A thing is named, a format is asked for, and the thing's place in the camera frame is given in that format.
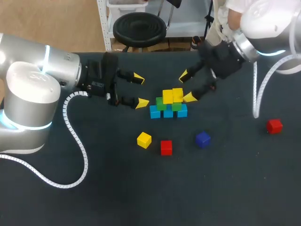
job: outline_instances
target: black stool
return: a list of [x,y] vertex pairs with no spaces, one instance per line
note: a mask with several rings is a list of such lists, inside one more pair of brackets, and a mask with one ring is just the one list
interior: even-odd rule
[[154,46],[166,37],[174,7],[179,8],[182,0],[167,0],[172,4],[168,24],[159,17],[164,0],[161,1],[158,16],[150,13],[129,13],[116,20],[113,26],[113,34],[117,41],[126,45],[123,52],[129,47],[141,48]]

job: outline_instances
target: white cable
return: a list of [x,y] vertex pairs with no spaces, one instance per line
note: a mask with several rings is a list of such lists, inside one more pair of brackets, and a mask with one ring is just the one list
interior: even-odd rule
[[301,13],[301,4],[299,4],[298,10],[293,15],[292,24],[290,27],[290,33],[289,33],[289,43],[290,43],[290,49],[294,57],[297,57],[296,47],[295,47],[295,32],[296,32],[296,26],[297,26],[297,20]]
[[254,118],[259,117],[259,112],[260,112],[260,105],[261,105],[261,100],[263,96],[264,89],[266,85],[269,82],[269,79],[271,78],[272,74],[284,63],[287,61],[290,61],[292,59],[301,59],[301,54],[297,54],[296,48],[295,48],[295,31],[296,31],[296,26],[297,26],[297,18],[299,17],[301,13],[301,7],[299,5],[299,11],[297,10],[294,18],[292,20],[291,28],[290,28],[290,33],[289,33],[289,44],[290,44],[290,50],[292,55],[286,56],[282,59],[280,59],[277,63],[272,66],[272,68],[269,70],[269,72],[266,74],[264,77],[261,86],[258,91],[257,95],[257,62],[254,63],[254,68],[253,68],[253,116]]
[[261,100],[263,96],[264,89],[266,85],[269,82],[269,79],[271,78],[272,74],[280,67],[282,64],[286,63],[289,60],[292,59],[301,59],[301,54],[297,54],[297,56],[294,55],[289,55],[281,60],[279,60],[277,63],[274,64],[274,66],[269,70],[265,78],[263,79],[261,86],[258,91],[258,96],[256,98],[256,89],[257,89],[257,64],[254,63],[254,78],[253,78],[253,116],[254,118],[259,117],[259,112],[260,112],[260,105],[261,105]]
[[257,98],[257,62],[254,63],[254,68],[253,68],[253,72],[254,72],[254,77],[253,77],[253,116],[254,118],[258,118],[258,116],[256,115],[256,98]]
[[84,170],[83,170],[83,173],[82,173],[81,177],[76,182],[74,182],[72,184],[69,184],[69,185],[57,184],[57,183],[49,180],[48,178],[46,178],[44,175],[42,175],[40,172],[38,172],[33,166],[31,166],[30,164],[28,164],[27,162],[25,162],[21,159],[12,157],[12,156],[7,155],[7,154],[0,154],[0,159],[8,159],[8,160],[15,161],[15,162],[18,162],[18,163],[24,165],[25,167],[30,169],[34,174],[36,174],[39,178],[41,178],[47,184],[49,184],[53,187],[67,189],[67,188],[72,188],[72,187],[75,187],[75,186],[79,185],[84,180],[84,178],[87,174],[87,171],[88,171],[88,158],[87,158],[86,150],[85,150],[83,144],[81,143],[79,137],[76,135],[75,131],[73,130],[73,128],[72,128],[72,126],[69,122],[68,116],[67,116],[68,103],[73,97],[76,97],[76,96],[85,96],[85,97],[87,97],[88,94],[86,92],[83,92],[83,91],[74,92],[66,98],[66,100],[64,102],[64,105],[63,105],[63,118],[64,118],[64,121],[66,123],[66,126],[67,126],[68,130],[71,132],[71,134],[73,135],[73,137],[74,137],[75,141],[77,142],[77,144],[79,145],[79,147],[81,149],[81,152],[83,154],[83,157],[84,157]]

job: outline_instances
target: yellow block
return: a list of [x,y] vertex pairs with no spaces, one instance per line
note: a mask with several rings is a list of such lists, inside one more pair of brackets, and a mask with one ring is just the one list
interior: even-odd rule
[[165,89],[163,90],[163,104],[171,105],[174,102],[173,90]]
[[138,98],[138,100],[139,100],[139,103],[138,103],[136,109],[141,108],[141,107],[146,107],[150,102],[149,100],[144,100],[144,99],[141,99],[141,98]]
[[137,144],[146,149],[151,144],[151,136],[142,132],[137,138]]
[[183,102],[183,89],[182,88],[174,88],[173,89],[174,103],[182,103]]
[[191,92],[189,94],[187,94],[186,96],[184,96],[183,100],[185,102],[197,101],[197,99],[192,95]]

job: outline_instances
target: toy block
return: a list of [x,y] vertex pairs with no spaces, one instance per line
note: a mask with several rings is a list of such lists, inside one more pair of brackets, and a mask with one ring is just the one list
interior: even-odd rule
[[159,119],[161,118],[161,112],[157,109],[157,106],[150,106],[150,118],[151,119]]
[[171,105],[167,105],[166,110],[163,111],[163,117],[164,118],[173,118],[174,112],[171,109]]
[[174,103],[182,103],[183,102],[183,89],[182,88],[174,88],[173,89]]
[[172,110],[173,112],[177,112],[177,111],[182,110],[182,103],[173,103],[173,104],[171,105],[171,110]]
[[157,97],[156,98],[156,105],[157,105],[157,109],[159,111],[166,110],[167,105],[163,104],[163,98],[162,97]]
[[178,118],[184,118],[187,117],[187,105],[183,104],[182,105],[182,109],[180,111],[177,112],[177,117]]
[[173,90],[165,89],[163,90],[163,104],[171,105],[174,102]]
[[211,137],[202,132],[196,136],[196,143],[200,148],[204,148],[210,144]]
[[151,136],[142,132],[137,138],[137,144],[146,149],[151,144]]
[[283,125],[280,119],[272,119],[267,123],[267,129],[270,134],[280,133],[282,131]]
[[161,141],[161,155],[173,155],[173,144],[171,140]]

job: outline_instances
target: dark blue block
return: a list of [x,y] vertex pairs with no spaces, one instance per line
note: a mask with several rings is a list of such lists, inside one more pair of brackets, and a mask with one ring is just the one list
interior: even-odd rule
[[156,105],[150,106],[150,118],[151,119],[161,118],[161,112],[157,109]]
[[210,144],[211,137],[206,134],[205,132],[202,132],[196,136],[196,143],[200,148],[205,148]]
[[187,105],[183,104],[182,109],[177,112],[178,118],[187,117]]
[[171,109],[171,105],[167,105],[167,109],[163,111],[163,117],[164,118],[173,118],[174,112]]

